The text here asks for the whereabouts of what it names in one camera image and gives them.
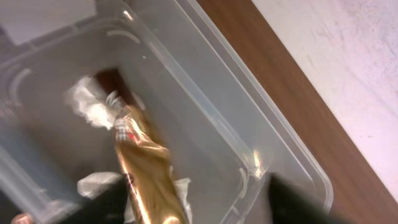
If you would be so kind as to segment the white tissue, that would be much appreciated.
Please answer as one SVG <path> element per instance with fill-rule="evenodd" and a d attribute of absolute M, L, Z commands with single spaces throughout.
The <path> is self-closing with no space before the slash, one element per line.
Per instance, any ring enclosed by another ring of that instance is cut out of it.
<path fill-rule="evenodd" d="M 115 172 L 94 172 L 77 182 L 77 191 L 83 197 L 94 199 L 100 194 L 101 189 L 109 187 L 120 177 L 121 174 Z M 183 204 L 188 222 L 192 223 L 192 209 L 187 200 L 188 186 L 190 182 L 190 178 L 184 178 L 175 180 L 174 185 L 177 188 L 178 197 Z"/>
<path fill-rule="evenodd" d="M 113 128 L 121 102 L 116 90 L 107 94 L 94 77 L 79 79 L 65 95 L 66 104 L 95 128 Z"/>

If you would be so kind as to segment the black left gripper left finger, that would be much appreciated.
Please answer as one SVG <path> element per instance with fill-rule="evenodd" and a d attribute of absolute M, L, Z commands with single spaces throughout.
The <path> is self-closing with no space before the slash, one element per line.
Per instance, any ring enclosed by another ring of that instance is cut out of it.
<path fill-rule="evenodd" d="M 124 224 L 136 223 L 125 215 L 127 208 L 126 175 L 118 177 L 109 187 L 100 188 L 94 199 L 86 199 L 83 206 L 59 218 L 56 224 Z"/>

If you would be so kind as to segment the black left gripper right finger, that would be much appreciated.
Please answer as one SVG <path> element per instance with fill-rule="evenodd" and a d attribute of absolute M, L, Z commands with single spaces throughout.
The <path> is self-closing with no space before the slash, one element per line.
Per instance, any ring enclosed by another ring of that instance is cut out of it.
<path fill-rule="evenodd" d="M 275 173 L 270 176 L 267 196 L 274 224 L 348 224 L 318 208 Z"/>

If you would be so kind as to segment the clear plastic waste bin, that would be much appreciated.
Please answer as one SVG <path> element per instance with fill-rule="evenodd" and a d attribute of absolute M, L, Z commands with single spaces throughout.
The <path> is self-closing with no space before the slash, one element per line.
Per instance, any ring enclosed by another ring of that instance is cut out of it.
<path fill-rule="evenodd" d="M 329 178 L 196 1 L 2 1 L 1 197 L 35 221 L 79 206 L 82 177 L 119 170 L 111 132 L 69 95 L 107 68 L 189 180 L 193 223 L 270 223 L 272 174 L 330 210 Z"/>

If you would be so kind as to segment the gold foil wrapper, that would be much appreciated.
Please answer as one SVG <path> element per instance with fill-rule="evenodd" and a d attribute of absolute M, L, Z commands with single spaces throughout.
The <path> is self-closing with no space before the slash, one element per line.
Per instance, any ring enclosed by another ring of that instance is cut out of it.
<path fill-rule="evenodd" d="M 170 152 L 156 129 L 143 111 L 127 104 L 118 91 L 112 91 L 106 103 L 115 113 L 115 150 L 136 223 L 188 223 L 170 175 Z"/>

